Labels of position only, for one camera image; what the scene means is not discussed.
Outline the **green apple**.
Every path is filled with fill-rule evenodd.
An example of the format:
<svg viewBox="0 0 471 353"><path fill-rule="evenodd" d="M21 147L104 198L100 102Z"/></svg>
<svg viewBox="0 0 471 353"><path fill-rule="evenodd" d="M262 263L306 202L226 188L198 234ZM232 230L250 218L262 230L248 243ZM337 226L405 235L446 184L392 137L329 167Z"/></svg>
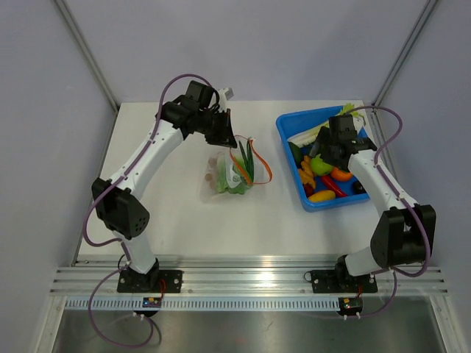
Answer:
<svg viewBox="0 0 471 353"><path fill-rule="evenodd" d="M333 166L324 162L323 159L317 155L311 159L311 170L314 174L321 177L328 175L333 170Z"/></svg>

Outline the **longan bunch with leaves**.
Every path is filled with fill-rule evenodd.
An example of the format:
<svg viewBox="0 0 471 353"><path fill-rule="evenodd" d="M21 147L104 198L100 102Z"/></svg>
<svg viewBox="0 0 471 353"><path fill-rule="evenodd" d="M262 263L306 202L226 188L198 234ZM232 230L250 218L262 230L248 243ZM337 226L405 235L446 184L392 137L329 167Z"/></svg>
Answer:
<svg viewBox="0 0 471 353"><path fill-rule="evenodd" d="M207 164L207 169L205 172L204 180L211 190L217 189L218 176L219 176L218 158L210 157L208 159L208 164Z"/></svg>

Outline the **green scallion bunch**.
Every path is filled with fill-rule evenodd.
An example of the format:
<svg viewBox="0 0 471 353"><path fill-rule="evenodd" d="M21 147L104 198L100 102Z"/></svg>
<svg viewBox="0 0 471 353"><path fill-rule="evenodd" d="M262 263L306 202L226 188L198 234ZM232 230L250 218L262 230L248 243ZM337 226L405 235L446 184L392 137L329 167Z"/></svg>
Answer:
<svg viewBox="0 0 471 353"><path fill-rule="evenodd" d="M254 182L255 176L255 163L252 153L252 144L251 140L247 140L246 147L243 147L241 141L238 142L238 147L240 149L242 158L244 160L244 165L249 176L249 180L251 183Z"/></svg>

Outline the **clear zip bag orange zipper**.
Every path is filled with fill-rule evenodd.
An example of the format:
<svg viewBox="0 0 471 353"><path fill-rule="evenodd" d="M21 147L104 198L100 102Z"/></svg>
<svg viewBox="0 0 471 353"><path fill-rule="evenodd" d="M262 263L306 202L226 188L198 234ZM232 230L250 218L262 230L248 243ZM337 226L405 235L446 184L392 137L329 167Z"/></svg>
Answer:
<svg viewBox="0 0 471 353"><path fill-rule="evenodd" d="M235 141L235 148L220 149L208 158L199 192L203 202L240 197L272 181L273 172L255 149L255 139L236 135Z"/></svg>

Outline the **napa cabbage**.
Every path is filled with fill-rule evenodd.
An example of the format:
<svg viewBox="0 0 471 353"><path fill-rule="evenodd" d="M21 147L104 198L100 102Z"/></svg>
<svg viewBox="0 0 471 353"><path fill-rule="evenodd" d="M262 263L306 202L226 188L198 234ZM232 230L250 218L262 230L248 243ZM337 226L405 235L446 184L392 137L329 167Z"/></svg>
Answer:
<svg viewBox="0 0 471 353"><path fill-rule="evenodd" d="M218 194L229 193L232 195L244 195L251 187L244 176L246 168L242 157L233 161L226 152L217 154L219 176L216 192Z"/></svg>

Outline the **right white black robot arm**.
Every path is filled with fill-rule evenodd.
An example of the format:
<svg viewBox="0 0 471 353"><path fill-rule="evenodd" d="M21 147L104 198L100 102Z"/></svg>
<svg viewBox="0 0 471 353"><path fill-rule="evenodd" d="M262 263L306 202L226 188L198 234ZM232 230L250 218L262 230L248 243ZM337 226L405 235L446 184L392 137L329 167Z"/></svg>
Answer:
<svg viewBox="0 0 471 353"><path fill-rule="evenodd" d="M349 171L373 202L379 221L369 245L341 256L327 282L341 292L353 292L388 270L421 263L419 277L431 259L436 212L409 196L380 161L380 150L369 138L361 138L350 114L336 115L320 129L311 153L329 165Z"/></svg>

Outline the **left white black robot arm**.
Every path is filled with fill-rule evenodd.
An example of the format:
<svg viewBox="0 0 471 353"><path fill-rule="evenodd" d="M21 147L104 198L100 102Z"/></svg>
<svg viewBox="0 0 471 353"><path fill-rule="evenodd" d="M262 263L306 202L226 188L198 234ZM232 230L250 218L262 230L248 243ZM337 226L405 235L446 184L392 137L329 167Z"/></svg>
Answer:
<svg viewBox="0 0 471 353"><path fill-rule="evenodd" d="M236 146L227 108L232 97L230 88L216 90L208 83L191 81L183 95L159 103L154 126L121 170L93 182L97 217L120 241L127 258L119 270L119 293L181 291L183 272L161 268L150 249L145 234L150 213L141 199L164 160L190 134L203 135L210 145Z"/></svg>

